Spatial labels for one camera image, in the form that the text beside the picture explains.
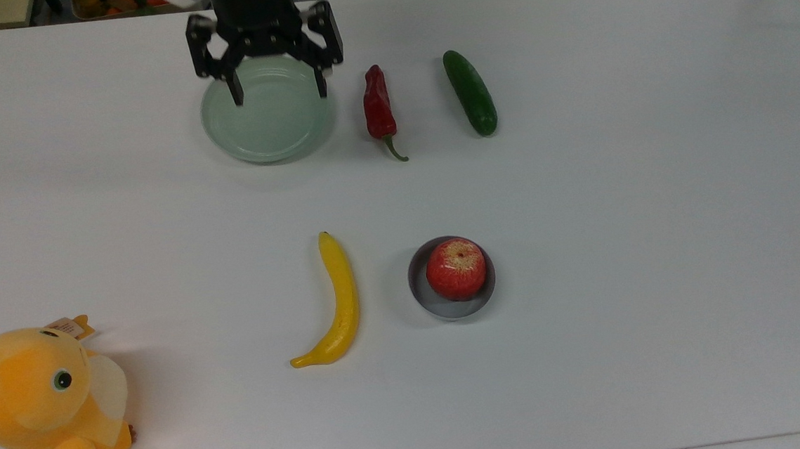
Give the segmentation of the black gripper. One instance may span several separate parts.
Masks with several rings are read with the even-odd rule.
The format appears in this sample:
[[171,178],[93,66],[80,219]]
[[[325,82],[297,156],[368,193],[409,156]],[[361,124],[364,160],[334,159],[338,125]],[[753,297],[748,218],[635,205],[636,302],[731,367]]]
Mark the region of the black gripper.
[[[343,62],[343,42],[332,5],[317,1],[299,10],[292,0],[211,0],[216,13],[187,18],[186,41],[199,78],[223,81],[237,107],[244,91],[236,69],[244,58],[289,55],[312,68],[317,92],[327,97],[324,72]],[[220,58],[209,43],[214,36],[226,43]]]

